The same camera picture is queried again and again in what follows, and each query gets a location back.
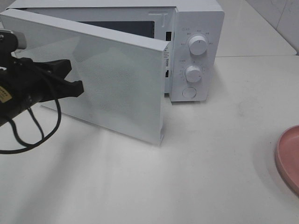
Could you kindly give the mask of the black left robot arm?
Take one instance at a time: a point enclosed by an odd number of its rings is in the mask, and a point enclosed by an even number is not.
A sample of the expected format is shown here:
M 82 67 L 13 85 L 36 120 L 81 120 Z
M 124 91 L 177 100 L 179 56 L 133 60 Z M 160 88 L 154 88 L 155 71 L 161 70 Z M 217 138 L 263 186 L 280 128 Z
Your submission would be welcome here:
M 0 123 L 13 119 L 36 103 L 78 97 L 84 92 L 82 81 L 69 82 L 72 70 L 68 59 L 34 62 L 0 52 Z

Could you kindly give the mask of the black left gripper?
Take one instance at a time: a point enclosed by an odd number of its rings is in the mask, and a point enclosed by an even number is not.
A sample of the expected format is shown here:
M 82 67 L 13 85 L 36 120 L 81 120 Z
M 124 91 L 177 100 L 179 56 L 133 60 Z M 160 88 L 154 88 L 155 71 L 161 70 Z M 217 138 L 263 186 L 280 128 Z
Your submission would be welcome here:
M 0 103 L 2 105 L 34 105 L 84 92 L 83 82 L 66 80 L 71 71 L 68 59 L 33 62 L 15 58 L 9 51 L 0 51 Z

